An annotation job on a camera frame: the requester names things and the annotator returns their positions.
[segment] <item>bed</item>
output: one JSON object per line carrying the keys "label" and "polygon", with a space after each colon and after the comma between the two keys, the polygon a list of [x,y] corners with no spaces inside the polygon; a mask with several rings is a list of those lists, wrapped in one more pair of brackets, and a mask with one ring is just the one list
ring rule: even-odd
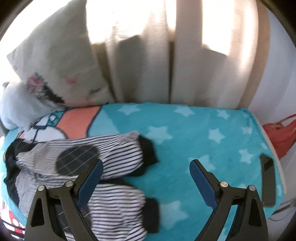
{"label": "bed", "polygon": [[[138,131],[153,142],[158,163],[141,177],[126,181],[156,198],[160,205],[160,231],[146,240],[193,240],[200,232],[211,208],[204,204],[189,174],[189,163],[199,159],[219,180],[234,187],[255,185],[262,194],[260,155],[274,159],[276,205],[265,207],[268,218],[282,203],[285,181],[277,155],[256,118],[247,110],[224,110],[169,104],[108,104],[54,112],[21,134],[10,131],[1,154],[18,136],[28,141],[77,139]],[[5,178],[5,165],[1,164]],[[1,194],[14,215],[26,217],[10,199],[5,184]],[[225,240],[234,217],[231,209],[219,240]]]}

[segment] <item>red bag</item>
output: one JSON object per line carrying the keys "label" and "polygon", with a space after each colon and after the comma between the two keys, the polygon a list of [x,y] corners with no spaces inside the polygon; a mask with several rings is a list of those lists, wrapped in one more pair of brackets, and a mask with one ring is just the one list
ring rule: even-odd
{"label": "red bag", "polygon": [[286,121],[293,117],[296,117],[296,114],[290,115],[287,118],[280,120],[279,122],[267,123],[263,125],[263,129],[272,142],[279,159],[287,154],[288,150],[296,141],[296,119],[287,126],[284,126],[282,124],[283,121]]}

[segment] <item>curtain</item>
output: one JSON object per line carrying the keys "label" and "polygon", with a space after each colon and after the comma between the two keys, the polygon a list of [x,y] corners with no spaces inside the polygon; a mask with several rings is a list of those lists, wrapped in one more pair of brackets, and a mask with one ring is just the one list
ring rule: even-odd
{"label": "curtain", "polygon": [[[57,10],[68,1],[34,0],[7,34],[28,29],[22,35],[29,35],[52,14],[53,6]],[[34,14],[34,6],[42,12],[40,4],[51,6],[48,14],[47,8],[40,16]],[[248,107],[268,57],[269,22],[260,4],[256,0],[88,0],[89,38],[117,102]],[[28,16],[34,21],[24,28]],[[3,53],[15,47],[1,45]],[[1,64],[9,65],[4,60]],[[5,69],[1,79],[15,76],[12,71]]]}

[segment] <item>pillow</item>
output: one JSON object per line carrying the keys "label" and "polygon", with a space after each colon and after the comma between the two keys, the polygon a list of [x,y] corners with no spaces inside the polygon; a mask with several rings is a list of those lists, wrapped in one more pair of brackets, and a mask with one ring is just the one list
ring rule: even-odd
{"label": "pillow", "polygon": [[90,45],[86,0],[49,16],[7,58],[38,98],[69,107],[113,102]]}
{"label": "pillow", "polygon": [[49,100],[40,101],[28,92],[24,82],[10,82],[5,88],[0,105],[0,117],[8,130],[19,127],[27,131],[44,115],[61,107]]}

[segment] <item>blue gripper pad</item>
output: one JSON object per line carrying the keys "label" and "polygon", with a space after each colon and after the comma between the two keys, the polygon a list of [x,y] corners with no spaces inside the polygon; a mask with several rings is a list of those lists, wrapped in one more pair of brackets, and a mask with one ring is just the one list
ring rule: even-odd
{"label": "blue gripper pad", "polygon": [[215,210],[218,206],[215,190],[194,160],[190,162],[189,170],[205,204]]}
{"label": "blue gripper pad", "polygon": [[103,170],[103,162],[99,160],[78,191],[78,199],[76,202],[78,208],[81,209],[89,202],[91,195],[101,179]]}

